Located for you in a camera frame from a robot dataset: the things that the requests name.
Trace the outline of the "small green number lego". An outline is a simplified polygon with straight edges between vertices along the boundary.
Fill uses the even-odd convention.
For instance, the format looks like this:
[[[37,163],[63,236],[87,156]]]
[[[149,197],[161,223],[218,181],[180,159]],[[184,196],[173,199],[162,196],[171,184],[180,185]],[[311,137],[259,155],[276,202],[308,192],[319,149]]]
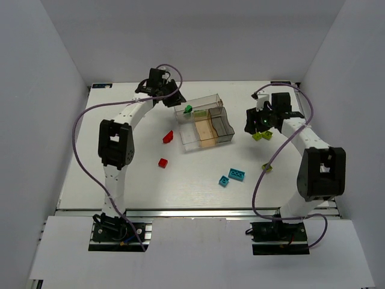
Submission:
[[[187,105],[183,111],[184,114],[190,116],[193,111],[193,107],[191,105]]]

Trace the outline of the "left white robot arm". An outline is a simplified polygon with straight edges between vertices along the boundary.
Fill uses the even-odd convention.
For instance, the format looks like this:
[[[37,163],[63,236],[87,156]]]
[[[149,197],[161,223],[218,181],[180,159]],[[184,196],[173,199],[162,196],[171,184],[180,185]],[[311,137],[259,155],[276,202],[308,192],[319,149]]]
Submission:
[[[140,120],[162,102],[166,107],[175,107],[186,101],[171,73],[164,67],[151,68],[147,79],[135,89],[133,103],[127,104],[122,112],[111,120],[103,120],[99,126],[98,156],[108,191],[102,213],[119,218],[126,211],[124,193],[128,165],[135,153],[133,131]]]

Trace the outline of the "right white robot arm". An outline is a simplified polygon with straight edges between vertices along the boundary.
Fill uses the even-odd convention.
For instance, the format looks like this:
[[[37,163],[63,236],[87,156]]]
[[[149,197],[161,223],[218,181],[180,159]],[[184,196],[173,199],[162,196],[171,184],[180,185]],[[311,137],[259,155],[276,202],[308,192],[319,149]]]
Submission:
[[[255,108],[247,110],[247,133],[277,129],[301,155],[297,190],[279,208],[276,220],[300,223],[323,202],[345,191],[346,152],[323,141],[299,112],[292,111],[289,93],[255,93]]]

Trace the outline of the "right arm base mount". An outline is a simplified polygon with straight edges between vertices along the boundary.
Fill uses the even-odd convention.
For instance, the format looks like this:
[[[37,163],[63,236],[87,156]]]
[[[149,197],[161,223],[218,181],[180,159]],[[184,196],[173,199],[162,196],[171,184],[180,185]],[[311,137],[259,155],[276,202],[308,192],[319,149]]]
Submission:
[[[254,256],[309,255],[304,223],[253,222],[245,231]]]

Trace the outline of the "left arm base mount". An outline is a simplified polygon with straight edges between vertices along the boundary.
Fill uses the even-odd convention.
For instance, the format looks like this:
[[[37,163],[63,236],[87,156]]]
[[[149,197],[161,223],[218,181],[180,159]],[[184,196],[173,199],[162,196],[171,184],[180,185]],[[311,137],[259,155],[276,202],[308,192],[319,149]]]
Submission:
[[[88,250],[90,252],[144,252],[150,243],[150,223],[133,222],[121,217],[95,214]]]

